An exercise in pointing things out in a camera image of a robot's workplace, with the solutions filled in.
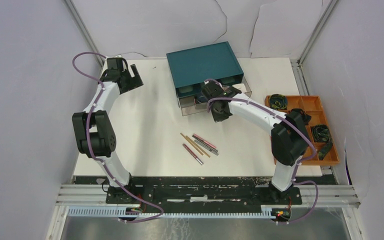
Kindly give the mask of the black square powder compact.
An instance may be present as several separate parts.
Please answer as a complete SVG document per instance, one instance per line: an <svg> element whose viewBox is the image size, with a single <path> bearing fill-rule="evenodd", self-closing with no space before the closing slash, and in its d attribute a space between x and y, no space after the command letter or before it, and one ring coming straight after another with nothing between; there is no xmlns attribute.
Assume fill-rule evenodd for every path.
<svg viewBox="0 0 384 240"><path fill-rule="evenodd" d="M194 99L194 106L196 110L204 110L207 108L207 102L200 102L197 98Z"/></svg>

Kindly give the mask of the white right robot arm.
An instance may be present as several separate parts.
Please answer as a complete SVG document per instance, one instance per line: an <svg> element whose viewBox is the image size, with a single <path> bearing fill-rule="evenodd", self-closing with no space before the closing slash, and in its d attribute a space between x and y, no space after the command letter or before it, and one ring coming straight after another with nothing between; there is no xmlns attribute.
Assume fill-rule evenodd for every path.
<svg viewBox="0 0 384 240"><path fill-rule="evenodd" d="M305 160L307 149L312 149L312 157L317 153L303 115L297 111L285 113L269 108L233 86L223 88L214 79L206 80L201 92L207 100L206 110L212 114L216 123L238 116L269 134L276 166L269 183L268 196L275 204L286 201L289 189L296 184L298 167Z"/></svg>

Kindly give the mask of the clear acrylic drawer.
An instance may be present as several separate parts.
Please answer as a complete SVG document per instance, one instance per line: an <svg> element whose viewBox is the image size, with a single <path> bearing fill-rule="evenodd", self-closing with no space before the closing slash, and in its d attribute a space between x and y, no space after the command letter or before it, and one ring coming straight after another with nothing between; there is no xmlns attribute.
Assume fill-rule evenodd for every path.
<svg viewBox="0 0 384 240"><path fill-rule="evenodd" d="M245 84L247 92L245 92L244 94L246 94L248 97L252 96L252 90L251 90L247 80L245 79L245 77L242 78L241 83L237 83L237 84ZM222 82L222 86L223 86L224 90L227 90L228 87L230 87L230 86L234 87L234 85L236 85L236 84L225 85ZM188 115L192 115L192 114L202 113L202 112L206 111L206 109L199 110L199 109L195 108L194 99L195 99L196 95L198 95L198 94L202 94L201 89L199 89L198 91L196 91L192 95L182 96L182 97L180 97L180 95L182 95L182 93L180 92L180 89L176 91L178 106L181 109L181 115L183 117L188 116Z"/></svg>

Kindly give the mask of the round blue tin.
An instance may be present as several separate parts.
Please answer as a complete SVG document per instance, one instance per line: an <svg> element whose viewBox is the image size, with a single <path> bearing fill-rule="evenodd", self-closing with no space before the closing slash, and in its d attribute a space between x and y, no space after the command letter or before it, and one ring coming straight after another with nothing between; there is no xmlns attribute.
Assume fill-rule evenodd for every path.
<svg viewBox="0 0 384 240"><path fill-rule="evenodd" d="M208 101L207 98L203 94L197 94L195 96L195 102L197 104L206 103L207 101Z"/></svg>

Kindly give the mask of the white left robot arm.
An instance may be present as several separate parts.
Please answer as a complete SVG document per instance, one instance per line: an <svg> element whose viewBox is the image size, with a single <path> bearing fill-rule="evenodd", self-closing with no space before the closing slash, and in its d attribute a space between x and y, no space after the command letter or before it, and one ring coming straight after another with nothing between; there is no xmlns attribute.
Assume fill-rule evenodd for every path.
<svg viewBox="0 0 384 240"><path fill-rule="evenodd" d="M106 174L109 184L118 190L118 197L130 204L138 191L129 185L131 174L122 165L117 153L117 138L109 113L124 93L143 86L135 64L129 65L120 55L105 60L106 69L97 78L96 93L89 105L72 115L77 149L94 160Z"/></svg>

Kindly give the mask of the white cube box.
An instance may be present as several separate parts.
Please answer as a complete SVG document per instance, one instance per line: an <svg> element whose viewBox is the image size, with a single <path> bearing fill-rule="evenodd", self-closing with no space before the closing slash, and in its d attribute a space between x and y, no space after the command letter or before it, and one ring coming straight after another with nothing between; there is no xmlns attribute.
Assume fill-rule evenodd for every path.
<svg viewBox="0 0 384 240"><path fill-rule="evenodd" d="M242 93L246 93L247 92L247 87L245 86L244 83L235 84L234 87L236 89L240 90Z"/></svg>

